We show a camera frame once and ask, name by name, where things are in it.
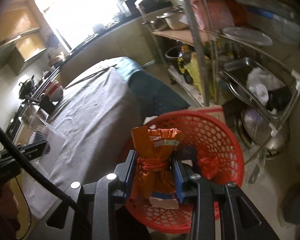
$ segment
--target gray tablecloth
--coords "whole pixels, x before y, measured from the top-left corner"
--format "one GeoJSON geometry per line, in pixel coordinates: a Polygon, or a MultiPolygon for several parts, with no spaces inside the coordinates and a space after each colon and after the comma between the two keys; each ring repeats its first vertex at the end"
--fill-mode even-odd
{"type": "MultiPolygon", "coordinates": [[[[56,161],[47,177],[65,190],[73,181],[91,183],[112,172],[131,129],[142,125],[142,120],[138,101],[112,67],[65,90],[48,123],[66,141],[58,158],[49,156],[56,161]]],[[[57,199],[27,174],[23,190],[31,212],[39,219],[57,199]]]]}

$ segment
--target black cable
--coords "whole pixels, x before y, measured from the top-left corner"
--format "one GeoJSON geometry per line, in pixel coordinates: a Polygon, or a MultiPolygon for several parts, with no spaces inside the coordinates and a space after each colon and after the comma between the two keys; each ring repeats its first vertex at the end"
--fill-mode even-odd
{"type": "Polygon", "coordinates": [[[0,128],[0,142],[5,147],[5,149],[11,154],[11,156],[21,165],[21,167],[28,172],[28,174],[33,177],[37,182],[39,182],[46,190],[51,192],[53,195],[61,199],[65,202],[65,204],[69,205],[75,212],[78,212],[82,215],[83,221],[87,225],[88,228],[91,228],[91,224],[88,221],[87,216],[84,214],[79,205],[66,193],[64,193],[61,189],[56,187],[53,183],[51,183],[48,179],[46,179],[39,171],[37,171],[26,159],[26,157],[21,154],[18,148],[12,143],[12,141],[8,138],[5,132],[0,128]]]}
{"type": "Polygon", "coordinates": [[[15,177],[15,179],[16,179],[16,182],[17,182],[17,184],[18,184],[18,187],[19,187],[19,189],[20,189],[20,191],[21,191],[21,194],[23,195],[23,198],[25,199],[25,202],[26,202],[27,207],[28,207],[28,213],[29,213],[29,216],[30,216],[30,219],[29,219],[30,221],[29,221],[28,229],[27,229],[27,231],[25,232],[25,234],[23,235],[23,237],[19,238],[19,240],[22,240],[22,239],[24,239],[24,238],[26,237],[26,235],[28,234],[28,232],[29,232],[29,230],[30,230],[30,228],[31,228],[32,214],[31,214],[31,210],[30,210],[28,201],[27,201],[25,195],[23,194],[22,188],[21,188],[21,186],[20,186],[20,184],[19,184],[19,181],[18,181],[17,177],[15,177]]]}

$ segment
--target shelf rack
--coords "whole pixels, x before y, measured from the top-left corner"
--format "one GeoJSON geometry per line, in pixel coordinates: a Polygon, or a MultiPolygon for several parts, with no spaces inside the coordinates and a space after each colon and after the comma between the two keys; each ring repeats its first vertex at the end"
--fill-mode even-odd
{"type": "MultiPolygon", "coordinates": [[[[146,14],[144,13],[144,9],[142,7],[143,1],[144,0],[137,0],[135,5],[139,9],[144,21],[146,22],[146,14]]],[[[210,105],[210,101],[209,101],[210,93],[209,93],[209,88],[208,88],[208,77],[207,77],[207,71],[206,71],[206,66],[205,66],[205,62],[204,62],[204,51],[203,51],[202,43],[206,42],[206,41],[212,41],[214,49],[211,50],[211,59],[213,62],[213,80],[215,83],[215,87],[218,88],[218,82],[222,78],[222,76],[227,76],[228,79],[232,80],[235,84],[237,84],[238,86],[240,86],[242,88],[242,91],[244,91],[245,94],[250,98],[250,100],[255,104],[256,110],[264,118],[266,118],[266,120],[269,123],[269,126],[272,129],[271,136],[269,137],[269,139],[263,145],[259,146],[259,148],[252,154],[251,158],[246,162],[246,163],[249,163],[258,157],[259,151],[261,149],[263,149],[263,147],[271,139],[271,137],[275,136],[280,131],[282,126],[285,124],[285,122],[287,122],[287,119],[291,115],[293,109],[295,108],[296,103],[297,103],[298,99],[300,98],[300,72],[296,71],[293,68],[288,67],[281,60],[278,60],[277,58],[273,57],[269,53],[265,52],[264,50],[262,50],[256,46],[239,41],[237,39],[233,39],[231,37],[221,34],[218,31],[215,31],[207,0],[202,0],[202,1],[203,1],[203,5],[204,5],[204,8],[205,8],[205,11],[207,14],[207,18],[208,18],[209,29],[210,29],[209,32],[202,32],[199,30],[197,21],[194,16],[194,12],[191,7],[190,0],[183,0],[183,8],[184,8],[184,12],[188,18],[189,30],[182,30],[182,31],[168,30],[168,31],[159,32],[159,31],[151,30],[150,27],[149,27],[149,29],[152,32],[153,38],[155,40],[155,44],[157,46],[157,49],[159,50],[159,54],[162,58],[162,61],[166,65],[170,75],[172,75],[177,81],[178,81],[178,78],[176,78],[175,75],[173,75],[173,73],[171,72],[171,69],[169,69],[169,66],[166,63],[164,54],[161,51],[159,42],[156,40],[155,36],[162,36],[162,37],[167,37],[170,39],[175,39],[175,40],[181,41],[183,43],[186,43],[188,45],[194,46],[195,51],[197,53],[199,71],[200,71],[200,76],[202,79],[202,82],[201,82],[202,90],[204,91],[204,94],[202,95],[202,100],[203,100],[204,106],[210,105]],[[292,92],[292,98],[282,114],[280,114],[279,116],[275,116],[275,117],[273,115],[271,115],[264,108],[264,106],[260,103],[260,101],[244,85],[242,85],[238,80],[236,80],[235,77],[233,77],[230,73],[228,73],[226,71],[219,71],[218,52],[217,52],[217,46],[216,46],[216,40],[218,37],[222,37],[224,39],[228,39],[233,42],[237,42],[237,43],[241,44],[242,46],[246,46],[250,49],[253,49],[254,51],[256,51],[259,54],[266,57],[271,62],[275,63],[285,73],[289,74],[292,78],[294,78],[296,85],[292,92]]],[[[284,1],[286,1],[287,3],[290,3],[289,5],[291,5],[292,0],[284,0],[284,1]]],[[[219,96],[220,96],[220,93],[219,93],[219,91],[217,91],[216,104],[220,103],[219,96]]]]}

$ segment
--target red plastic basket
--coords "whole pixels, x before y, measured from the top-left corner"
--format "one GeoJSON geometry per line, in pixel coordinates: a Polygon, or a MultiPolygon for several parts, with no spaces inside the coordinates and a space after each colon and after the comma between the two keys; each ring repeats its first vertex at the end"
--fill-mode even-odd
{"type": "MultiPolygon", "coordinates": [[[[225,184],[232,180],[240,187],[244,174],[244,161],[240,145],[231,130],[218,119],[197,111],[175,111],[160,115],[146,124],[157,128],[177,128],[184,132],[182,146],[204,144],[221,159],[218,182],[225,184]]],[[[137,203],[128,200],[129,212],[147,227],[170,234],[189,233],[192,219],[192,205],[179,204],[179,210],[159,209],[151,206],[148,200],[137,203]]],[[[214,203],[215,219],[219,219],[218,203],[214,203]]]]}

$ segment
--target black bucket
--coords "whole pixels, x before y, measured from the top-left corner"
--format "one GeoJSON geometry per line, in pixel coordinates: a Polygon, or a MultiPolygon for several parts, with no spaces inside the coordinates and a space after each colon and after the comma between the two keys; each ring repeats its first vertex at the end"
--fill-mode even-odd
{"type": "Polygon", "coordinates": [[[178,68],[178,55],[180,51],[181,51],[181,46],[176,46],[167,50],[167,52],[164,54],[166,59],[168,60],[168,63],[173,65],[179,74],[181,74],[178,68]]]}

